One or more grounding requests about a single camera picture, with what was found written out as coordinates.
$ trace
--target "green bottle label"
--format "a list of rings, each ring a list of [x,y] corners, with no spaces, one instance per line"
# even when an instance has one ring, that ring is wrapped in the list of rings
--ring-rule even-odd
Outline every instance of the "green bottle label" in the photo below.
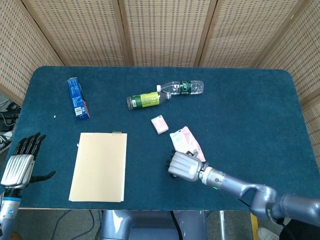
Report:
[[[180,82],[180,94],[191,94],[191,82],[181,81]]]
[[[134,95],[130,97],[130,100],[132,109],[141,109],[160,104],[157,91],[140,95]]]

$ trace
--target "table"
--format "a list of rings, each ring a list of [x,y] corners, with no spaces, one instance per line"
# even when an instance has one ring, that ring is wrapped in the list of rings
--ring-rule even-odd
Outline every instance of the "table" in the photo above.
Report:
[[[75,117],[67,80],[78,77],[90,119]],[[204,81],[201,95],[128,110],[126,97],[170,81]],[[158,135],[151,119],[169,131]],[[320,176],[290,74],[273,69],[43,66],[30,81],[12,147],[46,134],[33,174],[56,171],[22,191],[22,208],[113,210],[244,210],[246,206],[200,181],[169,177],[169,133],[188,126],[210,165],[248,182],[320,197]],[[127,133],[124,202],[71,202],[81,132]]]

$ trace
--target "pink eraser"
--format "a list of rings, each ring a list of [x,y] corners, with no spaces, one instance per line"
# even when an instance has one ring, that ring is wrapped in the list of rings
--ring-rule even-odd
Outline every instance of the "pink eraser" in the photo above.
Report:
[[[168,127],[165,119],[162,117],[162,115],[151,119],[151,122],[152,122],[152,124],[158,134],[162,134],[165,131],[169,130],[169,127]]]

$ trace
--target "blue box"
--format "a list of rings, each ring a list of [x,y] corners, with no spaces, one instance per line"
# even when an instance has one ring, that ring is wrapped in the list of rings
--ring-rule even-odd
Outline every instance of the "blue box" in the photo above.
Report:
[[[88,107],[78,78],[72,77],[67,80],[67,83],[73,103],[75,116],[80,120],[88,119],[90,117]]]

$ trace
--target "beige envelope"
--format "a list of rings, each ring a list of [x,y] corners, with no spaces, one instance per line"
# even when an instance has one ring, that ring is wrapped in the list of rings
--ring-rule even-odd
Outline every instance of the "beige envelope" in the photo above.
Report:
[[[82,132],[69,201],[122,202],[126,151],[126,133]]]

